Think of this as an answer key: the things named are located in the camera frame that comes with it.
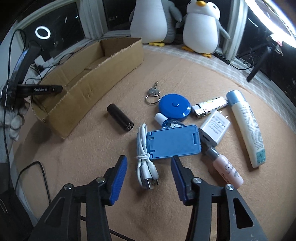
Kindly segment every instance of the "pink bottle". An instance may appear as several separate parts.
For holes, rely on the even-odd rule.
[[[238,189],[244,183],[244,180],[230,163],[230,161],[228,161],[225,156],[219,155],[214,147],[210,147],[206,151],[206,155],[212,159],[213,166],[220,173],[227,184],[232,184],[236,189]]]

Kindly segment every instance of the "plaid fabric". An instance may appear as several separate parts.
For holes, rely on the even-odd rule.
[[[287,125],[296,134],[296,118],[292,114],[292,111],[288,109],[282,101],[274,94],[273,90],[253,79],[250,83],[246,81],[246,74],[239,70],[236,70],[230,65],[225,64],[218,58],[205,58],[199,54],[187,52],[181,49],[182,45],[166,45],[164,47],[154,47],[150,45],[143,45],[144,49],[171,54],[186,60],[196,62],[212,70],[215,70],[233,81],[239,83],[243,87],[251,90],[258,95],[266,104],[270,105],[272,109],[280,115],[280,117],[287,123]]]

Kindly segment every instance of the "black bag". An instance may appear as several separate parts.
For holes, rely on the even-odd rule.
[[[0,194],[0,241],[27,240],[32,230],[29,215],[14,189]]]

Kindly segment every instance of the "clear bottle with blue liquid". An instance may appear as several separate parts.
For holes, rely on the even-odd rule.
[[[155,115],[154,119],[162,126],[162,129],[169,129],[169,128],[185,126],[183,123],[181,123],[178,120],[169,120],[161,113],[157,113]]]

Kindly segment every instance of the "black cylinder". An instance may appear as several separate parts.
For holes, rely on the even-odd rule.
[[[115,104],[110,104],[107,111],[125,131],[133,128],[133,122]]]

